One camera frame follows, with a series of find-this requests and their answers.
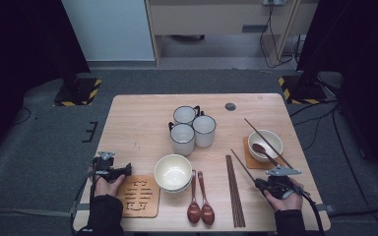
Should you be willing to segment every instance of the wall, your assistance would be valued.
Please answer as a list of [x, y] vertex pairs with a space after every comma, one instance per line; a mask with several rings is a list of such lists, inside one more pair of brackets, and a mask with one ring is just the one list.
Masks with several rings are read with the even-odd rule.
[[155, 61], [144, 0], [62, 0], [87, 61]]

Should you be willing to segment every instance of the sleeve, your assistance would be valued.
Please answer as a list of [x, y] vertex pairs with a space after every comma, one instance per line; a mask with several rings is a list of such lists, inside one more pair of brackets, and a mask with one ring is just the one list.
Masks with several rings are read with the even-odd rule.
[[276, 227], [280, 236], [306, 236], [302, 211], [299, 209], [275, 212]]
[[97, 196], [91, 206], [88, 225], [76, 236], [122, 236], [121, 219], [121, 201], [109, 195]]

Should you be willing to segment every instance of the human hand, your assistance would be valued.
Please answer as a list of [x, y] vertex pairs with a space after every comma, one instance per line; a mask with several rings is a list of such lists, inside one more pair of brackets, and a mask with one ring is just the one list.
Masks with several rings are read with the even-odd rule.
[[[296, 182], [296, 180], [289, 178], [293, 185], [303, 189], [303, 185]], [[302, 209], [302, 196], [297, 195], [295, 192], [291, 193], [286, 199], [279, 200], [272, 196], [269, 191], [264, 191], [266, 200], [270, 203], [275, 211], [287, 209]]]
[[96, 188], [94, 189], [94, 196], [110, 195], [116, 198], [119, 186], [124, 182], [125, 175], [121, 175], [114, 182], [109, 183], [104, 178], [96, 175]]

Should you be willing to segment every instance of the small round object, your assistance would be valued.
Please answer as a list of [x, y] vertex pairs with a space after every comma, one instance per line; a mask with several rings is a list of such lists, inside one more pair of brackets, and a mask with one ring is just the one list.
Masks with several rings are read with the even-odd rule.
[[157, 184], [169, 193], [186, 189], [192, 179], [192, 165], [180, 154], [169, 154], [158, 161], [155, 168]]
[[[284, 150], [284, 144], [282, 143], [282, 140], [281, 138], [279, 138], [279, 136], [268, 130], [259, 130], [258, 132], [273, 146], [273, 148], [275, 148], [278, 153], [282, 154], [282, 151]], [[278, 154], [275, 153], [272, 148], [269, 147], [269, 145], [256, 132], [253, 132], [248, 137], [248, 150], [250, 151], [250, 154], [253, 156], [253, 158], [263, 162], [270, 161], [269, 158], [264, 154], [255, 151], [252, 148], [253, 144], [261, 145], [266, 150], [266, 154], [271, 158], [278, 157]]]

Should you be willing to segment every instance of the yellow and black hazard tape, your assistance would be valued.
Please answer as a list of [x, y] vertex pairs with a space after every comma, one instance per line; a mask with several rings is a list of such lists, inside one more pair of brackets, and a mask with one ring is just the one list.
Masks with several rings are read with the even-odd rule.
[[61, 101], [54, 101], [55, 106], [75, 106], [75, 105], [89, 105], [94, 101], [94, 98], [97, 94], [97, 90], [99, 89], [99, 85], [102, 82], [101, 79], [96, 79], [94, 81], [94, 87], [89, 94], [88, 99], [82, 101], [74, 101], [74, 100], [61, 100]]
[[288, 104], [317, 104], [327, 102], [327, 99], [294, 99], [290, 95], [288, 87], [285, 85], [284, 78], [279, 78], [279, 85], [282, 88], [284, 99]]

